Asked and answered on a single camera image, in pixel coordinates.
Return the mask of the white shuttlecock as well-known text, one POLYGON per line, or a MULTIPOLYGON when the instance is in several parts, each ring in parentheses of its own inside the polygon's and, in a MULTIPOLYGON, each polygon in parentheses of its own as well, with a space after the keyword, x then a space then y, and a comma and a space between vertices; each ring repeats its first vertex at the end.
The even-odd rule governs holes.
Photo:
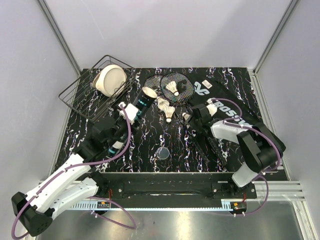
POLYGON ((182 114, 182 117, 183 117, 184 121, 187 122, 188 119, 190 118, 190 115, 189 115, 188 113, 184 112, 184 113, 182 114))
POLYGON ((179 95, 179 91, 177 88, 177 83, 175 81, 171 81, 169 82, 165 88, 170 91, 174 96, 178 96, 179 95))
POLYGON ((172 116, 175 113, 175 110, 176 110, 176 108, 173 106, 166 106, 163 109, 167 123, 170 123, 172 121, 172 116))
POLYGON ((157 98, 157 106, 161 111, 163 111, 166 107, 170 106, 170 103, 168 100, 166 100, 162 97, 158 97, 157 98))

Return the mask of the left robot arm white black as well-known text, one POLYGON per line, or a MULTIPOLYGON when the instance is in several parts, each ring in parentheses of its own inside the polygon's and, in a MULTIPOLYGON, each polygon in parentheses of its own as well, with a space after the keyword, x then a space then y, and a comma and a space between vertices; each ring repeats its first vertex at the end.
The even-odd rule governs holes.
POLYGON ((26 229, 26 235, 35 237, 78 202, 103 198, 108 183, 94 168, 125 154, 139 114, 132 104, 122 106, 118 119, 109 117, 97 122, 67 161, 46 180, 27 193, 17 192, 11 198, 15 215, 11 237, 24 238, 16 235, 18 223, 26 229))

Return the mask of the clear plastic tube lid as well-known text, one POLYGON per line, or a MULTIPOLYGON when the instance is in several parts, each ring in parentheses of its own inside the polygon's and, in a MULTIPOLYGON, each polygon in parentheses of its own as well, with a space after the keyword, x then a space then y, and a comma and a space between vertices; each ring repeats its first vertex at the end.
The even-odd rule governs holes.
POLYGON ((170 151, 168 150, 167 147, 159 147, 156 150, 156 157, 160 160, 166 160, 170 156, 170 151))

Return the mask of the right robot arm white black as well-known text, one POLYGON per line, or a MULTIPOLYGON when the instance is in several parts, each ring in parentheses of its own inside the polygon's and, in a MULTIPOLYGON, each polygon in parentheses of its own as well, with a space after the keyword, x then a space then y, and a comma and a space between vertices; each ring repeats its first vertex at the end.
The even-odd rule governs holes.
POLYGON ((197 134, 239 145, 244 163, 233 173, 232 182, 227 185, 228 195, 236 199, 244 194, 245 186, 259 174, 280 163, 286 146, 264 123, 231 123, 227 119, 214 118, 217 111, 213 103, 200 104, 192 109, 191 114, 182 116, 186 125, 197 134))

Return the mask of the black BOKA shuttlecock tube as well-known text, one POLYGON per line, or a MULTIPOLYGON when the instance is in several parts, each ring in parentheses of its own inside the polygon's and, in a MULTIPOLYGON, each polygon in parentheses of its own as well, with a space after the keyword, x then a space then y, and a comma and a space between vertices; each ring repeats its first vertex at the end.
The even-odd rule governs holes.
MULTIPOLYGON (((151 107, 156 98, 157 93, 155 92, 155 90, 150 87, 143 86, 133 103, 128 104, 132 104, 139 109, 138 117, 141 120, 141 118, 146 114, 147 110, 151 107)), ((127 126, 129 127, 130 124, 127 114, 123 107, 121 109, 124 111, 125 117, 127 118, 127 126)), ((121 149, 127 144, 128 140, 131 138, 131 131, 129 130, 128 132, 130 135, 128 135, 127 138, 122 137, 120 140, 111 141, 107 151, 108 158, 113 158, 114 156, 118 155, 121 149)))

